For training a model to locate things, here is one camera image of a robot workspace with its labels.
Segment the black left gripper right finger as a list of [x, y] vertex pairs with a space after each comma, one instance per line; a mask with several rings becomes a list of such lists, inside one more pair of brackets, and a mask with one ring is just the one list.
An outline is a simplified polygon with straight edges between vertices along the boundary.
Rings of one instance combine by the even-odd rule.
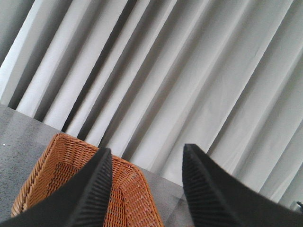
[[183, 149], [182, 180], [196, 227], [301, 227], [303, 214], [254, 192], [196, 144]]

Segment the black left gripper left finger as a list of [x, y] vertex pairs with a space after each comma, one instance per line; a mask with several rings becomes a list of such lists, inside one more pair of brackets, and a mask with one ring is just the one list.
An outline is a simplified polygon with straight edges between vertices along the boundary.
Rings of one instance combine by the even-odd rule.
[[112, 187], [112, 155], [99, 149], [89, 162], [52, 195], [2, 227], [101, 227]]

